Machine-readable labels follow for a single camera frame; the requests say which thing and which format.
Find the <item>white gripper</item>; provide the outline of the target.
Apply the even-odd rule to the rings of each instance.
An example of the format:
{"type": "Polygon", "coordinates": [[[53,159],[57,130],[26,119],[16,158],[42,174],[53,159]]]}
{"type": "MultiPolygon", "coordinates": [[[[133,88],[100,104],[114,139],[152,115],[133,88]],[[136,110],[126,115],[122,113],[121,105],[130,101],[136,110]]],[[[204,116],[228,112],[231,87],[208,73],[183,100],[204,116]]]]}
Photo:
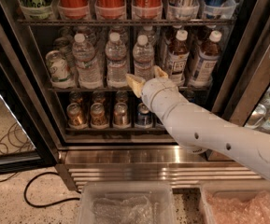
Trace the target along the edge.
{"type": "Polygon", "coordinates": [[[163,116],[174,106],[187,103],[187,100],[160,66],[154,65],[153,68],[156,76],[154,79],[146,82],[142,77],[127,74],[126,81],[135,96],[141,97],[143,103],[152,113],[163,116]]]}

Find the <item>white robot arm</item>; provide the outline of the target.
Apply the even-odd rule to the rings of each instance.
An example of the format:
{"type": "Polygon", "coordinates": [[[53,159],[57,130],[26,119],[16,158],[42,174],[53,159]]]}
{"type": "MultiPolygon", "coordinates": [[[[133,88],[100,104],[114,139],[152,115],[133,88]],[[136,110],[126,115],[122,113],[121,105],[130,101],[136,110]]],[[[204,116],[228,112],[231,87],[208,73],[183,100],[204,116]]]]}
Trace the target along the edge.
{"type": "Polygon", "coordinates": [[[235,125],[189,102],[160,67],[154,70],[150,80],[128,74],[126,81],[181,147],[214,150],[270,181],[270,134],[235,125]]]}

